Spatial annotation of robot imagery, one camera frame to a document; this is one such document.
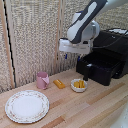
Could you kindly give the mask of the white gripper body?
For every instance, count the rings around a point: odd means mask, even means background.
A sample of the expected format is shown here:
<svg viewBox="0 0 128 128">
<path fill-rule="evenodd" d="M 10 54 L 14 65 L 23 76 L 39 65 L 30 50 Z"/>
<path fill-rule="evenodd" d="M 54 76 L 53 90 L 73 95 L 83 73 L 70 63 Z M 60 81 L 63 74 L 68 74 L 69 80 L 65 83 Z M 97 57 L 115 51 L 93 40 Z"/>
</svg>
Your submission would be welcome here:
<svg viewBox="0 0 128 128">
<path fill-rule="evenodd" d="M 89 54 L 91 47 L 89 44 L 82 44 L 82 43 L 72 44 L 67 39 L 60 39 L 59 50 L 63 52 L 70 52 L 70 53 Z"/>
</svg>

